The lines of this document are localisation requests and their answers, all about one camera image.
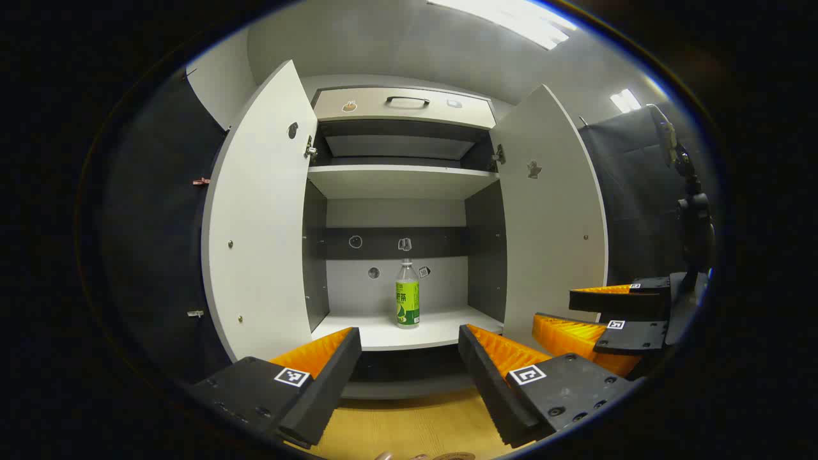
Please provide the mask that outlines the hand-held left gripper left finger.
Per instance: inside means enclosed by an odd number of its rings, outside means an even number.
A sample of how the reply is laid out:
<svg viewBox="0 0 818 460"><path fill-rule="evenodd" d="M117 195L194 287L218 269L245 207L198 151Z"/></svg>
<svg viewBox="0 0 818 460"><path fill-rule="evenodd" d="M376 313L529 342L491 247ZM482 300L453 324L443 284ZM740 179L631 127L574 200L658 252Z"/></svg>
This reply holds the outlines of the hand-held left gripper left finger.
<svg viewBox="0 0 818 460"><path fill-rule="evenodd" d="M318 445L362 354L347 327L272 360L245 357L190 387L200 404L269 443Z"/></svg>

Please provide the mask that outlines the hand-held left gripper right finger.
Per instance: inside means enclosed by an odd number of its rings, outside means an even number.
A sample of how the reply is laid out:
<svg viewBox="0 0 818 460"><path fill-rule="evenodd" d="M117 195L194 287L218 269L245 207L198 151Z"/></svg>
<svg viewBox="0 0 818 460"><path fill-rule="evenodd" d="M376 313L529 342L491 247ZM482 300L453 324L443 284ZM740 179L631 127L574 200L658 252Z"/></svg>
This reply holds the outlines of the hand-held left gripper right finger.
<svg viewBox="0 0 818 460"><path fill-rule="evenodd" d="M500 439L514 448L582 424L642 384L578 353L550 357L471 324L459 326L458 350Z"/></svg>

